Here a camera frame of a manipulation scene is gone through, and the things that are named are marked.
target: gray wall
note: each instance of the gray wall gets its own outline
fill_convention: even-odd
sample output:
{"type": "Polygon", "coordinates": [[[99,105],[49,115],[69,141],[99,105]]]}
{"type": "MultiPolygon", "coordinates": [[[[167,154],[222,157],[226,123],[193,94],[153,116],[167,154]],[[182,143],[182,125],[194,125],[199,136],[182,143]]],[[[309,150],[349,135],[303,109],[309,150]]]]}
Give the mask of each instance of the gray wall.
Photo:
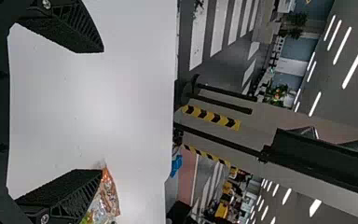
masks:
{"type": "Polygon", "coordinates": [[[287,37],[284,41],[281,57],[307,62],[317,44],[318,39],[287,37]]]}
{"type": "Polygon", "coordinates": [[[287,84],[289,86],[289,89],[292,90],[298,90],[298,88],[301,86],[303,77],[294,76],[290,74],[285,73],[276,73],[273,78],[273,86],[278,86],[281,84],[287,84]]]}
{"type": "Polygon", "coordinates": [[[307,4],[305,0],[297,0],[295,12],[307,13],[310,20],[326,21],[334,1],[335,0],[312,0],[307,4]]]}

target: white wall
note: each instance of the white wall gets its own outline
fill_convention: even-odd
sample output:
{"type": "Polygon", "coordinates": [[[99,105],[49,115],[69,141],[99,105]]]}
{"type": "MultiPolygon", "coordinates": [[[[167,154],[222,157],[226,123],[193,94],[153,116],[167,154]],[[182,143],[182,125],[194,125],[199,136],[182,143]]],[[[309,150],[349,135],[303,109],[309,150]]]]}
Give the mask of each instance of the white wall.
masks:
{"type": "Polygon", "coordinates": [[[288,58],[279,58],[275,71],[286,73],[298,77],[303,77],[307,70],[308,62],[293,60],[288,58]]]}
{"type": "Polygon", "coordinates": [[[10,31],[9,193],[106,160],[118,223],[165,223],[176,2],[85,4],[105,53],[77,55],[19,25],[10,31]]]}

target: yellow and black striped barrier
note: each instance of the yellow and black striped barrier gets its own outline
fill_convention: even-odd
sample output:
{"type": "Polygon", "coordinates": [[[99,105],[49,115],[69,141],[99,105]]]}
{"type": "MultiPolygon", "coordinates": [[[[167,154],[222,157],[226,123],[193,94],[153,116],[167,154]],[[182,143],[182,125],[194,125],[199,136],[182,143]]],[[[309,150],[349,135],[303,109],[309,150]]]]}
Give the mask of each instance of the yellow and black striped barrier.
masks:
{"type": "Polygon", "coordinates": [[[226,166],[228,166],[228,167],[230,167],[232,169],[238,169],[235,166],[231,165],[231,162],[223,160],[221,158],[218,158],[218,157],[216,157],[215,155],[213,155],[211,153],[198,150],[198,149],[196,149],[194,147],[191,147],[191,146],[188,146],[188,145],[185,145],[185,144],[183,144],[183,146],[185,147],[185,149],[191,151],[194,154],[198,154],[201,157],[208,158],[208,159],[213,160],[213,161],[218,161],[218,162],[222,163],[223,165],[226,165],[226,166]]]}
{"type": "Polygon", "coordinates": [[[207,121],[210,121],[212,123],[228,127],[232,130],[239,130],[241,121],[237,119],[231,119],[223,115],[219,115],[213,112],[206,111],[204,109],[200,109],[198,107],[195,107],[193,105],[185,105],[182,107],[182,112],[184,114],[191,115],[198,119],[204,119],[207,121]]]}

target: ceiling light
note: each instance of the ceiling light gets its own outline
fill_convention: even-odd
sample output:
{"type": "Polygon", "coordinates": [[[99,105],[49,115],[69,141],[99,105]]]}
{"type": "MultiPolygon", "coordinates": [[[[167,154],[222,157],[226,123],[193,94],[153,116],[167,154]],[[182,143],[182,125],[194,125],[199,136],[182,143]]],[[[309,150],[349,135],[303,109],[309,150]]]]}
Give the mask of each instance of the ceiling light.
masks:
{"type": "Polygon", "coordinates": [[[269,192],[269,189],[271,189],[271,185],[272,185],[272,181],[269,182],[268,188],[267,188],[267,192],[269,192]]]}
{"type": "Polygon", "coordinates": [[[297,103],[297,99],[298,99],[298,96],[300,95],[300,93],[301,93],[301,88],[298,89],[298,92],[297,92],[297,95],[296,95],[296,98],[295,98],[295,102],[293,104],[297,103]]]}
{"type": "Polygon", "coordinates": [[[295,108],[295,112],[297,112],[298,108],[300,107],[300,102],[297,102],[296,108],[295,108]]]}
{"type": "Polygon", "coordinates": [[[341,45],[339,46],[339,49],[337,51],[336,57],[334,58],[333,64],[336,64],[339,58],[339,55],[341,54],[342,49],[344,49],[345,43],[347,43],[348,37],[351,34],[351,27],[348,28],[347,33],[345,34],[344,38],[342,39],[341,45]]]}
{"type": "Polygon", "coordinates": [[[318,130],[316,130],[316,129],[315,129],[315,135],[316,135],[316,139],[319,139],[318,130]]]}
{"type": "Polygon", "coordinates": [[[315,69],[316,61],[313,63],[312,68],[310,69],[310,74],[308,75],[307,82],[310,82],[310,77],[312,77],[313,70],[315,69]]]}
{"type": "Polygon", "coordinates": [[[313,51],[312,56],[310,57],[310,62],[308,63],[307,71],[310,70],[310,65],[312,64],[313,57],[315,57],[315,51],[313,51]]]}
{"type": "Polygon", "coordinates": [[[261,220],[264,220],[264,217],[266,217],[268,211],[269,211],[269,207],[267,206],[266,209],[264,209],[263,216],[261,216],[261,220]]]}
{"type": "Polygon", "coordinates": [[[277,184],[277,185],[275,186],[275,189],[274,189],[274,191],[272,192],[272,197],[275,197],[275,194],[277,193],[278,188],[279,188],[279,184],[277,184]]]}
{"type": "Polygon", "coordinates": [[[351,66],[350,72],[347,74],[347,76],[344,79],[344,82],[342,83],[342,89],[345,90],[345,88],[347,88],[348,83],[350,82],[351,77],[354,73],[354,70],[356,70],[357,65],[358,65],[358,54],[356,56],[356,59],[353,62],[353,65],[351,66]]]}
{"type": "Polygon", "coordinates": [[[318,210],[319,206],[321,206],[322,201],[315,199],[313,204],[310,206],[310,217],[313,217],[316,210],[318,210]]]}
{"type": "Polygon", "coordinates": [[[263,199],[263,201],[261,201],[260,206],[258,206],[258,211],[259,211],[259,212],[260,212],[261,208],[263,208],[263,204],[264,204],[264,199],[263,199]]]}
{"type": "Polygon", "coordinates": [[[290,196],[290,193],[292,193],[292,189],[288,189],[288,190],[286,191],[286,194],[284,195],[283,200],[282,200],[282,204],[286,204],[287,199],[288,199],[289,196],[290,196]]]}
{"type": "Polygon", "coordinates": [[[334,31],[333,36],[331,36],[330,43],[327,46],[327,51],[329,51],[331,49],[331,46],[333,45],[333,42],[336,39],[336,35],[338,33],[339,27],[341,26],[341,23],[342,23],[342,20],[339,20],[339,22],[337,23],[336,30],[334,31]]]}
{"type": "Polygon", "coordinates": [[[315,101],[313,102],[313,106],[312,106],[312,108],[310,109],[310,113],[309,113],[309,116],[310,116],[310,117],[312,117],[313,111],[315,111],[316,105],[318,104],[319,99],[321,99],[321,96],[322,96],[322,93],[319,91],[319,92],[318,92],[318,95],[316,96],[315,101]]]}
{"type": "Polygon", "coordinates": [[[331,18],[330,24],[328,25],[326,34],[324,35],[324,41],[326,41],[328,34],[330,33],[331,27],[333,26],[334,20],[336,19],[336,15],[333,16],[333,18],[331,18]]]}
{"type": "Polygon", "coordinates": [[[260,200],[261,200],[261,195],[258,196],[257,203],[255,205],[258,205],[260,203],[260,200]]]}

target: black structure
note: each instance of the black structure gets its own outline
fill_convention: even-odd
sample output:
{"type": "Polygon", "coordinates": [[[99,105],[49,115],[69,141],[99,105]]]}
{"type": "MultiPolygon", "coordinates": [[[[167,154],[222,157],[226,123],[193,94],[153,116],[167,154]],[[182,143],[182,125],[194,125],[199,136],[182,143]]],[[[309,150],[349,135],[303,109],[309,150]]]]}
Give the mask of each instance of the black structure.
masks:
{"type": "MultiPolygon", "coordinates": [[[[10,73],[7,54],[7,36],[9,35],[10,27],[17,21],[74,52],[102,52],[103,45],[90,15],[79,0],[52,0],[51,2],[49,0],[0,0],[0,223],[42,223],[41,219],[36,220],[36,218],[34,218],[34,222],[32,222],[27,215],[37,217],[38,212],[44,213],[46,211],[45,209],[49,208],[52,203],[39,204],[39,207],[29,207],[27,204],[23,204],[19,207],[7,192],[7,163],[8,153],[10,151],[10,73]],[[65,24],[65,22],[68,22],[68,14],[65,7],[69,7],[70,13],[74,13],[72,17],[71,14],[69,14],[69,18],[73,18],[73,20],[78,22],[71,24],[71,21],[69,21],[69,25],[65,24]]],[[[93,173],[92,179],[98,179],[97,176],[98,175],[93,173]]],[[[80,178],[81,181],[83,181],[81,183],[88,185],[86,180],[91,180],[91,176],[88,175],[88,177],[89,178],[80,178]]],[[[61,199],[71,202],[72,199],[69,196],[69,191],[72,189],[66,190],[68,194],[65,194],[66,196],[60,195],[62,196],[61,199]]],[[[71,221],[56,219],[57,222],[50,221],[49,223],[75,224],[74,217],[70,217],[70,219],[71,221]]]]}
{"type": "Polygon", "coordinates": [[[101,170],[74,170],[16,200],[33,223],[79,223],[100,186],[101,170]]]}
{"type": "Polygon", "coordinates": [[[97,27],[80,0],[34,0],[18,23],[73,52],[103,52],[97,27]]]}
{"type": "Polygon", "coordinates": [[[271,146],[260,152],[175,122],[173,127],[185,133],[213,141],[252,155],[261,162],[280,166],[321,179],[330,184],[358,193],[358,149],[343,147],[308,136],[307,132],[294,133],[278,129],[271,146]]]}

